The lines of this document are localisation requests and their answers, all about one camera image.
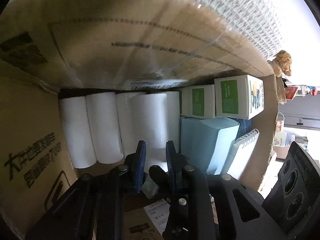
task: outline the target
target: black device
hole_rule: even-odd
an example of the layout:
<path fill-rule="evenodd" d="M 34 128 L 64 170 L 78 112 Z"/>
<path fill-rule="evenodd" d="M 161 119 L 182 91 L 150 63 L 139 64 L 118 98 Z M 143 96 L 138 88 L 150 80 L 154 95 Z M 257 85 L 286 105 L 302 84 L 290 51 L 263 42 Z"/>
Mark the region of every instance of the black device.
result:
<path fill-rule="evenodd" d="M 146 144 L 109 173 L 80 177 L 27 233 L 26 240 L 123 239 L 122 197 L 140 192 Z M 166 143 L 168 174 L 151 166 L 149 174 L 163 198 L 170 199 L 164 240 L 318 239 L 320 170 L 295 142 L 262 202 L 261 195 L 229 174 L 204 174 Z M 210 195 L 219 224 L 214 223 Z"/>

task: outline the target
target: white cylinder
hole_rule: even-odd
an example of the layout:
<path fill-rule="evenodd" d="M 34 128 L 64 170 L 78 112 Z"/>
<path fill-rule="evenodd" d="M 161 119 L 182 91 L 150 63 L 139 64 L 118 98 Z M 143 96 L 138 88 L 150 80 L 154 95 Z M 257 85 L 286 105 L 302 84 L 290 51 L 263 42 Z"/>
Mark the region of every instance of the white cylinder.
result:
<path fill-rule="evenodd" d="M 116 163 L 123 158 L 116 94 L 113 92 L 86 96 L 90 131 L 98 162 Z"/>
<path fill-rule="evenodd" d="M 149 94 L 131 99 L 132 119 L 137 140 L 147 144 L 144 171 L 152 165 L 168 171 L 165 144 L 168 141 L 167 94 Z"/>
<path fill-rule="evenodd" d="M 179 91 L 164 92 L 167 94 L 168 108 L 168 141 L 173 141 L 176 152 L 180 152 L 180 99 Z"/>
<path fill-rule="evenodd" d="M 131 99 L 145 92 L 121 93 L 116 95 L 120 136 L 124 156 L 135 153 L 139 140 L 133 130 Z"/>
<path fill-rule="evenodd" d="M 75 168 L 87 168 L 97 161 L 91 140 L 85 97 L 59 101 L 62 129 Z"/>

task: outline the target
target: white paper label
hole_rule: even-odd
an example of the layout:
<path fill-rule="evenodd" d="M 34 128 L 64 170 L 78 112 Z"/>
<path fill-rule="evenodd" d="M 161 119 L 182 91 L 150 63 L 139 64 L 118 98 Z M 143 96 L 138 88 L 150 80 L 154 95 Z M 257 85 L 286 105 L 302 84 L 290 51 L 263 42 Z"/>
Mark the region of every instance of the white paper label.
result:
<path fill-rule="evenodd" d="M 144 207 L 148 217 L 162 235 L 167 225 L 170 205 L 164 199 Z"/>
<path fill-rule="evenodd" d="M 187 79 L 163 79 L 163 80 L 127 80 L 123 86 L 123 90 L 139 90 L 139 89 L 168 89 L 178 87 L 187 83 Z"/>

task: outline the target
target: circular hole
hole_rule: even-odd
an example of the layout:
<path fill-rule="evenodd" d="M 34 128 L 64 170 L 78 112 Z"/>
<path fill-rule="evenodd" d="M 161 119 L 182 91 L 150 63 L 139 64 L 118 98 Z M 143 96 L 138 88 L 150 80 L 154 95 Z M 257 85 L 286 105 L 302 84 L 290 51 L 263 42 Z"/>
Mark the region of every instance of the circular hole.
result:
<path fill-rule="evenodd" d="M 297 193 L 294 199 L 290 202 L 287 209 L 287 219 L 290 220 L 299 212 L 300 207 L 303 202 L 303 194 L 301 192 Z"/>
<path fill-rule="evenodd" d="M 297 181 L 297 172 L 293 171 L 290 174 L 290 176 L 285 184 L 285 187 L 284 187 L 285 193 L 289 194 L 292 191 L 294 185 L 296 184 L 296 181 Z"/>
<path fill-rule="evenodd" d="M 283 174 L 287 173 L 287 171 L 289 170 L 289 167 L 290 167 L 290 159 L 288 159 L 287 162 L 284 165 Z"/>

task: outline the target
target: red object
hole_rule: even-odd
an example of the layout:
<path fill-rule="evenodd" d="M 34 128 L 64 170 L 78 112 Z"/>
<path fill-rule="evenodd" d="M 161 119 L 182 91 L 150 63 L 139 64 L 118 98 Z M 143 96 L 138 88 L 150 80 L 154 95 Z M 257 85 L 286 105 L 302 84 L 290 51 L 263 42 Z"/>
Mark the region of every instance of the red object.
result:
<path fill-rule="evenodd" d="M 289 86 L 285 88 L 285 98 L 288 100 L 293 100 L 298 91 L 298 87 Z"/>
<path fill-rule="evenodd" d="M 314 88 L 312 91 L 311 91 L 311 94 L 313 96 L 315 96 L 316 94 L 318 93 L 318 90 L 316 88 Z"/>

